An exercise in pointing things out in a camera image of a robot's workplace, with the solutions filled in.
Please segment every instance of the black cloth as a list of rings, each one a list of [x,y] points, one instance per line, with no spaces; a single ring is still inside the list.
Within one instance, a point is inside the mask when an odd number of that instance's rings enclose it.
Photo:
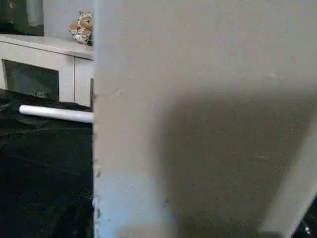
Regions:
[[[90,110],[0,90],[0,237],[71,237],[56,230],[69,207],[91,204],[92,126],[24,116],[21,104]]]

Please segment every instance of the white pipe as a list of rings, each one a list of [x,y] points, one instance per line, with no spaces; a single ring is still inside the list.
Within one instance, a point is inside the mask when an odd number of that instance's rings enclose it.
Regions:
[[[85,123],[94,123],[94,114],[90,112],[82,112],[58,108],[46,108],[29,105],[21,105],[19,108],[21,114],[55,118],[62,120],[71,120]]]

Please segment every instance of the white shelf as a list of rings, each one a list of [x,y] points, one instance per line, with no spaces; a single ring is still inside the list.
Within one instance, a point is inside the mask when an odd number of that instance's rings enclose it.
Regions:
[[[30,47],[43,51],[55,52],[58,54],[64,54],[88,60],[94,59],[93,47],[63,39],[39,36],[0,34],[0,42]]]

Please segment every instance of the stuffed animal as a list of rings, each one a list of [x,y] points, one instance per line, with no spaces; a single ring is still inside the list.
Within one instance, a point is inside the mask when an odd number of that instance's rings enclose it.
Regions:
[[[77,24],[71,24],[69,26],[71,36],[82,44],[92,44],[93,31],[93,16],[89,11],[85,13],[79,11]]]

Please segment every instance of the white wall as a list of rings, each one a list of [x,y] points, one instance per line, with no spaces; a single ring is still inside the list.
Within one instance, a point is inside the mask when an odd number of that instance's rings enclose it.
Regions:
[[[97,0],[96,237],[291,235],[316,190],[316,10]]]
[[[87,0],[43,0],[45,36],[71,39],[68,26],[77,23],[78,12],[93,11]]]

